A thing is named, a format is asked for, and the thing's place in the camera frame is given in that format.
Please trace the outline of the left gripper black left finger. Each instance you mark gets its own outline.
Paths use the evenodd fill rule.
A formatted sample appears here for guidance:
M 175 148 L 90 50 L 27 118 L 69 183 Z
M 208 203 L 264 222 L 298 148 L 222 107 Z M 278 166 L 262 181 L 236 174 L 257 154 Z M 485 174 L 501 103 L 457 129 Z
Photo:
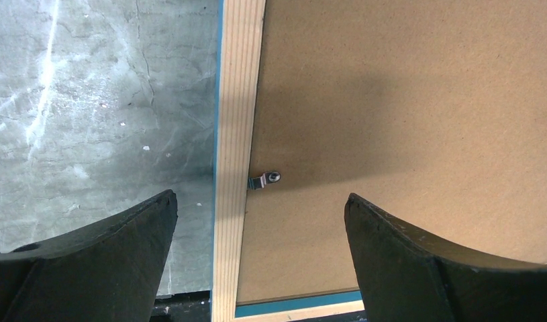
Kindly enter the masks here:
M 177 197 L 166 190 L 0 252 L 0 321 L 148 321 L 176 223 Z

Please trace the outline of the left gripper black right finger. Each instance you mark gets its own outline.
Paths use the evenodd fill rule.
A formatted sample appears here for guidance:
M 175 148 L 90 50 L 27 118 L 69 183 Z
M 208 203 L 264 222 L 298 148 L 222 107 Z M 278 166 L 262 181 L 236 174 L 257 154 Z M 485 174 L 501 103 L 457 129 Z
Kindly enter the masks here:
M 356 194 L 344 221 L 369 321 L 547 321 L 547 264 L 456 244 Z

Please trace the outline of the blue wooden picture frame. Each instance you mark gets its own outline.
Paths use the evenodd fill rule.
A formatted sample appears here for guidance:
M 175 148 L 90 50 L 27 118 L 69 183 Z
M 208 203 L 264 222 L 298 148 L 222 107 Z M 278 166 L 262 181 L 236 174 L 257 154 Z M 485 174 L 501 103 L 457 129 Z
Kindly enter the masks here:
M 360 289 L 240 304 L 242 238 L 267 1 L 221 9 L 215 165 L 213 321 L 369 321 Z

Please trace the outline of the brown cardboard backing board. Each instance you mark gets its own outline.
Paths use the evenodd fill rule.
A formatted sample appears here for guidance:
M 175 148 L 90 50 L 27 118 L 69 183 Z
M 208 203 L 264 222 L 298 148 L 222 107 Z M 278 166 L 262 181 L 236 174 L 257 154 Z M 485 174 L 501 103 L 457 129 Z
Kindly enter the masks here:
M 547 1 L 267 1 L 237 300 L 357 287 L 356 193 L 547 263 Z

